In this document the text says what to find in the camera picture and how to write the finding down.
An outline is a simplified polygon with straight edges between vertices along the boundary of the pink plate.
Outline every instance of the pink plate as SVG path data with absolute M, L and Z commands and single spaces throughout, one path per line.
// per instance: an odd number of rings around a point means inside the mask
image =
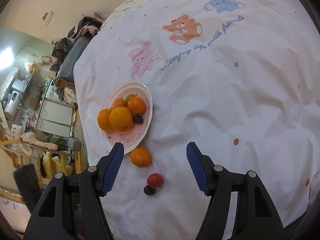
M 137 81 L 131 81 L 119 87 L 108 99 L 105 108 L 111 109 L 113 102 L 116 99 L 125 99 L 128 95 L 133 94 L 140 97 L 146 104 L 147 109 L 142 115 L 143 124 L 134 124 L 130 131 L 126 132 L 104 132 L 101 131 L 101 136 L 105 142 L 105 148 L 110 152 L 116 142 L 121 142 L 124 145 L 124 154 L 127 154 L 138 147 L 139 143 L 146 136 L 152 118 L 152 97 L 148 88 Z

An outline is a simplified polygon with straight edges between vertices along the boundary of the blue elephant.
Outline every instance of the blue elephant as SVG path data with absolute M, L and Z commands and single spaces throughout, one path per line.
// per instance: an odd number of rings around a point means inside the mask
M 224 11 L 232 12 L 235 9 L 242 9 L 245 7 L 243 2 L 235 1 L 236 0 L 211 0 L 203 6 L 203 9 L 207 12 L 210 12 L 216 8 L 216 12 L 221 13 Z

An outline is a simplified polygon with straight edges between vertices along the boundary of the polka dot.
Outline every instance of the polka dot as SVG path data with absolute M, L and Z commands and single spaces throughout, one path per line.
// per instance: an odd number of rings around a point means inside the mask
M 236 145 L 238 145 L 238 143 L 239 143 L 239 139 L 236 138 L 236 139 L 233 141 L 233 144 L 236 146 Z

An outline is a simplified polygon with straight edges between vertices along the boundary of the orange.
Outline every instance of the orange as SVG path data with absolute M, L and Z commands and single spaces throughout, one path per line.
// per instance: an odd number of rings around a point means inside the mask
M 113 102 L 112 109 L 115 109 L 120 106 L 127 106 L 127 104 L 125 103 L 125 101 L 122 98 L 116 99 Z
M 131 111 L 131 113 L 135 115 L 141 115 L 146 111 L 146 104 L 143 102 L 143 100 L 140 97 L 134 97 L 131 98 L 128 101 L 128 108 Z
M 124 132 L 131 129 L 134 125 L 132 118 L 133 115 L 129 109 L 124 106 L 120 106 L 112 110 L 109 120 L 110 125 L 114 130 Z
M 152 156 L 145 148 L 135 148 L 130 154 L 131 162 L 139 168 L 150 166 Z
M 111 113 L 110 109 L 102 109 L 98 114 L 98 125 L 105 132 L 112 131 L 112 127 L 109 121 L 110 113 Z

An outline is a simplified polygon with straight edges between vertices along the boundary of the pink bear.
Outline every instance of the pink bear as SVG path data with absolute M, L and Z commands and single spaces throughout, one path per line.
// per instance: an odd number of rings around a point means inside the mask
M 129 52 L 129 57 L 133 64 L 129 69 L 129 72 L 134 80 L 141 78 L 145 71 L 152 70 L 152 66 L 157 64 L 160 60 L 158 57 L 159 54 L 153 54 L 153 51 L 149 49 L 149 47 L 150 42 L 146 41 L 142 48 L 134 49 Z

